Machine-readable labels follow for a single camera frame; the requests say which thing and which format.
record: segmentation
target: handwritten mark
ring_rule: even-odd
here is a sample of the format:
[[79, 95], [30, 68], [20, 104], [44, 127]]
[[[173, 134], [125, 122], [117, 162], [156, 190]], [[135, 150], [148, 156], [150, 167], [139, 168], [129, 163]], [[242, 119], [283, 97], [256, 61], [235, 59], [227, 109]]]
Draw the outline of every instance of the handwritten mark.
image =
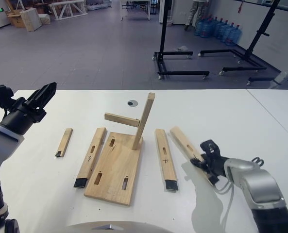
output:
[[165, 157], [165, 160], [163, 160], [163, 161], [166, 164], [169, 160]]

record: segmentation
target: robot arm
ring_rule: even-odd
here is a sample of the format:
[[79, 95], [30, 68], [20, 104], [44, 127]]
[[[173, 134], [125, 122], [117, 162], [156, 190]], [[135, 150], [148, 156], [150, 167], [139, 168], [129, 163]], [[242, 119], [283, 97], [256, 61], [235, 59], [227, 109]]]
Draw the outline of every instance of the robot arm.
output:
[[288, 210], [275, 179], [259, 164], [220, 155], [219, 147], [208, 140], [201, 144], [204, 159], [190, 160], [214, 180], [224, 176], [242, 189], [260, 233], [288, 233]]
[[[56, 83], [48, 84], [36, 90], [27, 100], [23, 97], [12, 99], [10, 88], [0, 85], [0, 107], [5, 115], [0, 123], [0, 166], [8, 159], [24, 140], [23, 135], [46, 115], [43, 107], [54, 96]], [[3, 202], [0, 184], [0, 223], [8, 216], [7, 204]]]

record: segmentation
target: wooden stand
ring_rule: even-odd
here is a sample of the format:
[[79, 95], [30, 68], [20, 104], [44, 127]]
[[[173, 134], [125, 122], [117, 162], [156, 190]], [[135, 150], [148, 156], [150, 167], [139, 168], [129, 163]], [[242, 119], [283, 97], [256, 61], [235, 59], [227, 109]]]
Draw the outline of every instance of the wooden stand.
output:
[[105, 113], [105, 119], [138, 127], [136, 135], [110, 133], [85, 190], [85, 196], [130, 205], [147, 118], [154, 101], [149, 93], [141, 120]]

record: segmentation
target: blue water bottle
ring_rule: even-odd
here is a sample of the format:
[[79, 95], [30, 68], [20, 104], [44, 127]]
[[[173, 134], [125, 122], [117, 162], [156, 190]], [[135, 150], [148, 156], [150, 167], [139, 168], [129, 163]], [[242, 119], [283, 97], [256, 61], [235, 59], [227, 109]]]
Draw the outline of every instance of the blue water bottle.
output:
[[217, 17], [215, 17], [214, 21], [212, 22], [212, 27], [211, 27], [211, 35], [214, 34], [214, 31], [215, 31], [215, 28], [216, 28], [216, 25], [217, 25], [218, 21], [217, 21]]
[[221, 40], [222, 39], [222, 35], [225, 32], [225, 29], [228, 27], [228, 21], [226, 20], [224, 24], [222, 24], [220, 26], [220, 29], [218, 31], [218, 35], [217, 35], [217, 39]]
[[202, 30], [200, 32], [200, 37], [202, 38], [209, 38], [212, 33], [212, 21], [209, 19], [207, 22], [205, 22], [202, 26]]
[[230, 32], [234, 29], [233, 24], [234, 23], [231, 23], [229, 27], [226, 27], [225, 32], [223, 33], [222, 39], [221, 39], [223, 43], [226, 41], [226, 38], [229, 36]]
[[215, 29], [214, 29], [214, 33], [213, 36], [217, 37], [218, 36], [218, 32], [220, 30], [220, 26], [223, 24], [222, 22], [222, 18], [220, 18], [220, 21], [216, 24]]
[[228, 46], [235, 46], [241, 36], [242, 31], [239, 29], [240, 25], [237, 25], [235, 29], [233, 29], [229, 36], [225, 40], [225, 44]]
[[201, 34], [203, 24], [204, 24], [204, 17], [202, 17], [202, 19], [199, 20], [199, 22], [196, 26], [196, 29], [194, 30], [194, 35], [200, 35]]

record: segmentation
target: person's leg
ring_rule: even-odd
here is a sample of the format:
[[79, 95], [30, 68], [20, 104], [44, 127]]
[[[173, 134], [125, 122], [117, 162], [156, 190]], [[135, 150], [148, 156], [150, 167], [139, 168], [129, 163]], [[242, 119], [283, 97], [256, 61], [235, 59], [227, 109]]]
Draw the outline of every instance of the person's leg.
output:
[[206, 10], [206, 2], [199, 2], [199, 12], [198, 12], [196, 23], [194, 25], [195, 27], [197, 26], [199, 20], [205, 16], [205, 10]]
[[189, 25], [193, 21], [193, 17], [194, 17], [194, 15], [196, 14], [196, 12], [198, 10], [198, 6], [199, 6], [199, 2], [198, 1], [194, 1], [193, 4], [192, 4], [192, 7], [190, 9], [189, 17], [188, 17], [187, 22], [185, 24], [185, 31], [187, 31]]

